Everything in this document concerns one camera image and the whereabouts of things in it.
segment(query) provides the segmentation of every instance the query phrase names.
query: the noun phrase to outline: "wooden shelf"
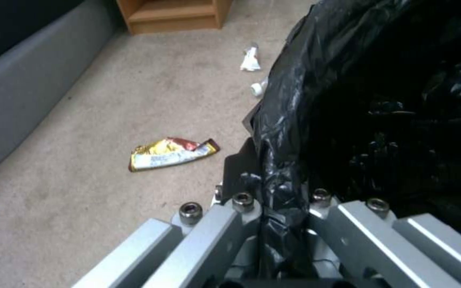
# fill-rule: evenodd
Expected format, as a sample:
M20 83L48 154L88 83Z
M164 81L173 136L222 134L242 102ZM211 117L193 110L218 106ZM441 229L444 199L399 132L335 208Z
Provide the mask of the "wooden shelf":
M117 0L131 34L221 28L232 0Z
M156 0L145 2L129 17L130 22L214 16L211 0Z

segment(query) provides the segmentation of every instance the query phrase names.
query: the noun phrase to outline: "metal nut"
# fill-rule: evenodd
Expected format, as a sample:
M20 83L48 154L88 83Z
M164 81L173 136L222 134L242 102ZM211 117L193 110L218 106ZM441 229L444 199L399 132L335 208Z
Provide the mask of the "metal nut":
M366 201L366 206L380 218L385 218L389 214L390 207L389 204L379 198L370 198Z
M187 202L179 208L181 222L186 225L195 225L202 218L202 206L197 202Z
M240 192L232 196L232 206L240 213L246 213L254 209L254 197L248 192Z
M323 188L317 188L311 193L311 202L317 204L319 207L328 207L331 199L331 193Z

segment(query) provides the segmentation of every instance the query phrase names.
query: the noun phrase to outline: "beige carpet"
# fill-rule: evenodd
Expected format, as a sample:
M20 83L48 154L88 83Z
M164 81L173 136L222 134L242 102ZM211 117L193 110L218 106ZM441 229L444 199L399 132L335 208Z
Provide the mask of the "beige carpet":
M223 162L247 138L249 85L313 0L235 0L222 30L115 35L71 91L0 165L0 287L70 286L149 217L207 208ZM259 44L263 71L239 70ZM217 155L130 173L131 150L213 138Z

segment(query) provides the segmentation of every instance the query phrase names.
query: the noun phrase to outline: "litter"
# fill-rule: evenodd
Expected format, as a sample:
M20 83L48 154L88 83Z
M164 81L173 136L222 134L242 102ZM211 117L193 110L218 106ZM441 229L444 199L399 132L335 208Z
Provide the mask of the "litter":
M252 95L254 95L257 98L260 98L264 94L264 91L266 91L267 86L268 86L268 77L264 78L261 82L252 84L250 86Z
M172 166L213 155L220 151L214 140L197 143L181 138L165 138L150 145L138 146L131 153L129 171Z
M245 59L243 59L243 63L241 64L241 71L261 70L261 66L259 66L259 60L257 58L258 49L259 46L255 42L252 42L251 46L245 49Z

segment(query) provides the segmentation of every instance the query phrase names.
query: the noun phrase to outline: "black garbage bag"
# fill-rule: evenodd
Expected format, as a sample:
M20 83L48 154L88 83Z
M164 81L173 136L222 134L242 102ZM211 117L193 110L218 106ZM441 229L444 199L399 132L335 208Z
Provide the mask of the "black garbage bag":
M263 277L315 275L306 182L461 223L461 2L321 0L289 34L249 123Z

